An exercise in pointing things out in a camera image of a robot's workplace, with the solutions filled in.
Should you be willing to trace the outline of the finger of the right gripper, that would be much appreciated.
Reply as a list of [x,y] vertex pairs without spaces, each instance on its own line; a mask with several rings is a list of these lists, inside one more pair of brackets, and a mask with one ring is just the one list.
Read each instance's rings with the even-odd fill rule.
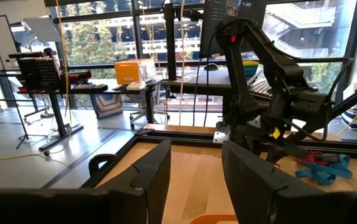
[[308,157],[308,151],[306,149],[302,149],[296,145],[293,144],[286,144],[285,145],[285,152],[296,158],[307,158]]
[[270,149],[268,150],[266,161],[276,164],[281,158],[283,157],[283,151],[281,150],[275,150],[275,149]]

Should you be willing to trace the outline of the black perforated panel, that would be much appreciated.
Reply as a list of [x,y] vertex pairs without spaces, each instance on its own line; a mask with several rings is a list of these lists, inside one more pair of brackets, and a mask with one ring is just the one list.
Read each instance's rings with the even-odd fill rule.
[[23,58],[17,62],[21,71],[17,79],[28,90],[60,88],[60,72],[54,59]]

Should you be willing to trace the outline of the thick black rubber band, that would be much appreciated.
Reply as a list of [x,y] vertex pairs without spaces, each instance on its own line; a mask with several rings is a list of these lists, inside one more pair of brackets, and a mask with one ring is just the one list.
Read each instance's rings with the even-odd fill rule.
[[316,162],[336,163],[339,160],[340,160],[340,156],[338,154],[323,153],[315,156]]

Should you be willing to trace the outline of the thin red rubber band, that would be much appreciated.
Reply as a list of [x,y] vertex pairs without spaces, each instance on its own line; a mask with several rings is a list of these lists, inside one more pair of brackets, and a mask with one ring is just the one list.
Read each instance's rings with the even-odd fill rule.
[[306,159],[294,159],[294,161],[295,162],[308,162],[308,163],[318,164],[318,165],[323,165],[323,166],[327,165],[327,162],[317,160],[317,156],[319,156],[319,155],[322,155],[322,152],[311,151]]

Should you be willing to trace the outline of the dark red roll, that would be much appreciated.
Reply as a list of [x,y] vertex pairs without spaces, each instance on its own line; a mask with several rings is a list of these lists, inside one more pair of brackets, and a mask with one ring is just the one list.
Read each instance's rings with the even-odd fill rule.
[[68,74],[68,79],[71,84],[86,83],[91,79],[92,73],[90,71],[82,71]]

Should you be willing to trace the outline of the black frame clamp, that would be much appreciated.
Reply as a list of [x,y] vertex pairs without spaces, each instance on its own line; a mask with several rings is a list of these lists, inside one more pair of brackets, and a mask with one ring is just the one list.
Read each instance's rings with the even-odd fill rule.
[[110,166],[114,163],[116,158],[116,154],[98,154],[91,158],[88,163],[90,177],[93,177],[101,170],[110,170]]

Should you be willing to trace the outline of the black keyboard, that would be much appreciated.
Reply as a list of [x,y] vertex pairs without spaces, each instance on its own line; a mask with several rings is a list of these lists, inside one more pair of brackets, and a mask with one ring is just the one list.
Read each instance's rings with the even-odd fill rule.
[[92,93],[102,93],[108,90],[108,85],[106,84],[82,84],[82,85],[75,85],[72,89],[72,93],[77,94],[92,94]]

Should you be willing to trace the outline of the orange and white box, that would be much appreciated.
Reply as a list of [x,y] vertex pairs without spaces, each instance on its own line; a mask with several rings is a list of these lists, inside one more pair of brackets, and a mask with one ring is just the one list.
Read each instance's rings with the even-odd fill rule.
[[115,73],[119,85],[132,82],[150,82],[156,76],[155,61],[150,58],[136,58],[115,63]]

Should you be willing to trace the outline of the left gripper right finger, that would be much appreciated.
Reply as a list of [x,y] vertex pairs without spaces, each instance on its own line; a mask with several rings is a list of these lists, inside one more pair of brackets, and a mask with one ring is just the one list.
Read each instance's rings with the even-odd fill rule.
[[239,224],[357,224],[357,191],[325,192],[232,141],[222,166]]

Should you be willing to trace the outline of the black aluminium table frame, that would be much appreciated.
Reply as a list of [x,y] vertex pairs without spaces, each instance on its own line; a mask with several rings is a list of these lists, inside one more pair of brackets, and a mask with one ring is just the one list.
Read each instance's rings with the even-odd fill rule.
[[[113,152],[108,152],[107,154],[117,155],[116,160],[110,166],[111,169],[101,170],[93,177],[90,177],[82,187],[96,187],[127,155],[135,144],[139,142],[158,144],[161,141],[170,140],[173,145],[177,146],[220,149],[222,144],[213,142],[214,133],[215,128],[148,124],[144,128],[138,130],[130,140],[122,145],[121,148],[116,149]],[[357,143],[343,141],[314,141],[307,137],[300,141],[298,146],[310,151],[349,155],[351,157],[350,171],[353,172],[353,177],[351,180],[347,181],[346,185],[353,190],[357,190]]]

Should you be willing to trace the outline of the orange plastic basket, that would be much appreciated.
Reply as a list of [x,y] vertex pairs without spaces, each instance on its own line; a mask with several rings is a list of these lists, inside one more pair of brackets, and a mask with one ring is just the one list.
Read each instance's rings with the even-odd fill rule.
[[237,217],[232,214],[204,214],[189,222],[189,224],[218,224],[219,222],[236,222]]

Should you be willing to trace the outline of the blue beige patterned box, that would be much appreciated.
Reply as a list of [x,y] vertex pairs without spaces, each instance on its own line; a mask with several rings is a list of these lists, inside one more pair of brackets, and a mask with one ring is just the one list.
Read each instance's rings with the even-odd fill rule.
[[120,95],[96,94],[90,95],[90,99],[98,120],[111,118],[123,113],[123,103]]

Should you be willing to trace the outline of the teal and yellow crate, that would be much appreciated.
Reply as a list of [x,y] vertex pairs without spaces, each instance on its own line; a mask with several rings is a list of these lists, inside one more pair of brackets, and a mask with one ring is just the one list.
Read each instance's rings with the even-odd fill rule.
[[259,63],[256,61],[243,61],[243,69],[246,77],[253,77],[256,74]]

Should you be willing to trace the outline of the dark grey laptop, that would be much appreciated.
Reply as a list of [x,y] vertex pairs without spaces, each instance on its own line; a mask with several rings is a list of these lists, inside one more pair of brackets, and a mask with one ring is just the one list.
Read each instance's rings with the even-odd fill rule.
[[255,75],[247,80],[247,85],[252,95],[265,99],[272,98],[271,87],[261,69],[257,69]]

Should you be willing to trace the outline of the black white striped object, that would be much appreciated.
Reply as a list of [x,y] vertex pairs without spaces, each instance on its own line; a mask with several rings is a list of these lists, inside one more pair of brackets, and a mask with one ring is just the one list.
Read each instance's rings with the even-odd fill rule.
[[348,109],[341,114],[341,120],[352,130],[357,130],[357,109]]

